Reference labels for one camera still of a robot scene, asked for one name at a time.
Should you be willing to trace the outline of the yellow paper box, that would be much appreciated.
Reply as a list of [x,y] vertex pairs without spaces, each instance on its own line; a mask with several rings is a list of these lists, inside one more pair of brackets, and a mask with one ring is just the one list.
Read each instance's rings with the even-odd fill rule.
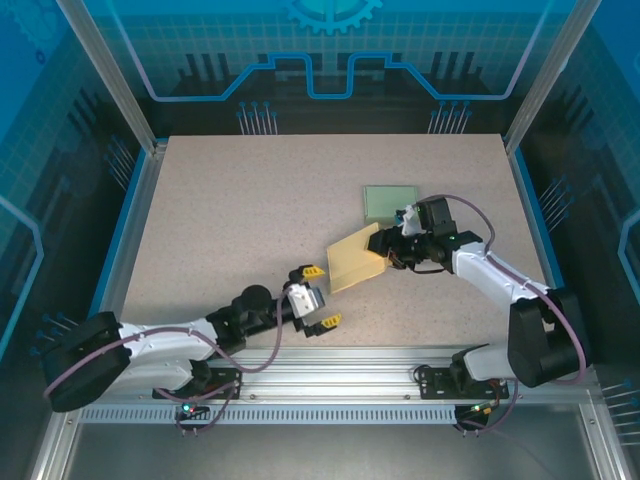
[[380,231],[380,224],[374,222],[327,248],[331,294],[351,288],[386,271],[389,265],[387,257],[368,249],[370,237]]

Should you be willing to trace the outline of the green paper box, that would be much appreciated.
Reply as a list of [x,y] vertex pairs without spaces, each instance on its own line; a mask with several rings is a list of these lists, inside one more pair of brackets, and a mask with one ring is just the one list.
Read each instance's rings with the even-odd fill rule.
[[364,223],[383,227],[398,223],[396,212],[414,204],[418,188],[410,185],[367,185],[363,188]]

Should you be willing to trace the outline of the grey metal shelf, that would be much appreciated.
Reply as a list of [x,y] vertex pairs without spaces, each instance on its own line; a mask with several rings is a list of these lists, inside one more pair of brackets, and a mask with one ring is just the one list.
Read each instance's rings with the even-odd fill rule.
[[513,417],[500,432],[449,426],[82,428],[65,480],[595,480],[571,414]]

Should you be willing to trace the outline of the blue printed side panel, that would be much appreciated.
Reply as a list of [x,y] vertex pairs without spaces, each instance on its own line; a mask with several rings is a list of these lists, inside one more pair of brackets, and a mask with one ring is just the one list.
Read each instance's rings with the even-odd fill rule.
[[89,312],[140,147],[56,0],[0,0],[0,384]]
[[603,392],[640,400],[640,0],[600,0],[520,152]]

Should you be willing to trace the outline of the blue printed backdrop panel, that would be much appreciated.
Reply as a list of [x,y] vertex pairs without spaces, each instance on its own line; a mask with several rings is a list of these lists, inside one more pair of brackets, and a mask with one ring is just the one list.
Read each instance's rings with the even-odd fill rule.
[[574,0],[87,0],[155,135],[502,133]]

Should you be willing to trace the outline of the aluminium frame rail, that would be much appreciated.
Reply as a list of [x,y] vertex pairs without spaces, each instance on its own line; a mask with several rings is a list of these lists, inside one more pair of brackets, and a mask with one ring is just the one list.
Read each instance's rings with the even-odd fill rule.
[[[285,347],[271,366],[243,374],[240,404],[417,404],[413,370],[419,365],[448,367],[453,354],[467,346],[420,347]],[[246,367],[262,364],[267,348],[248,348],[234,355]],[[151,387],[107,392],[94,404],[151,403]],[[603,403],[594,367],[578,385],[546,383],[519,387],[517,405]]]

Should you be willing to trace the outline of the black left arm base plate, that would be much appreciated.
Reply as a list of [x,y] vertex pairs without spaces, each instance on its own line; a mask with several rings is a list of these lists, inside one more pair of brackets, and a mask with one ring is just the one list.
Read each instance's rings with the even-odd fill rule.
[[169,395],[176,397],[177,401],[193,400],[205,396],[206,400],[224,400],[228,395],[228,390],[222,387],[227,383],[233,384],[232,400],[237,400],[240,396],[242,383],[242,373],[235,368],[210,367],[204,363],[195,365],[192,369],[193,378],[183,387],[169,391]]

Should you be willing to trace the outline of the blue side rail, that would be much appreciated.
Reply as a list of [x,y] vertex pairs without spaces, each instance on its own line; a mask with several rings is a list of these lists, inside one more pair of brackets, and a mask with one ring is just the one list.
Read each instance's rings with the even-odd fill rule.
[[565,284],[531,174],[519,147],[516,148],[514,153],[508,154],[507,157],[533,239],[538,262],[542,269],[543,278],[549,288],[546,296],[558,310],[563,312],[566,317],[566,323],[574,330],[586,359],[586,367],[589,368],[592,360],[592,348],[586,334],[579,301]]

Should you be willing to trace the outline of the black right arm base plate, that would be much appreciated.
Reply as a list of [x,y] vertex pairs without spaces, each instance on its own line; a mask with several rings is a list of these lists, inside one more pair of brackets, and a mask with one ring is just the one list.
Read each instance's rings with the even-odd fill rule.
[[511,394],[499,381],[471,379],[454,369],[420,365],[413,371],[422,400],[506,400]]

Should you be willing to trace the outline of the aluminium side rail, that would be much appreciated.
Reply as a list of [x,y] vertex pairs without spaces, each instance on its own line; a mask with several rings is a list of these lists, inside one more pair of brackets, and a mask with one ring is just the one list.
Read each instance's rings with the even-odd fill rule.
[[104,311],[119,318],[124,309],[145,224],[168,146],[161,138],[154,154],[141,151],[124,197],[87,320]]

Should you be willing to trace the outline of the aluminium frame post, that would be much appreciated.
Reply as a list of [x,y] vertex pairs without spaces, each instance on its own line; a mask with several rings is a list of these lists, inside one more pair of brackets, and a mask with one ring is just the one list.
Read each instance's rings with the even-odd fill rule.
[[55,1],[141,148],[155,156],[155,134],[84,2]]
[[601,2],[602,0],[576,0],[506,133],[505,152],[509,159],[515,157],[517,148],[566,67]]

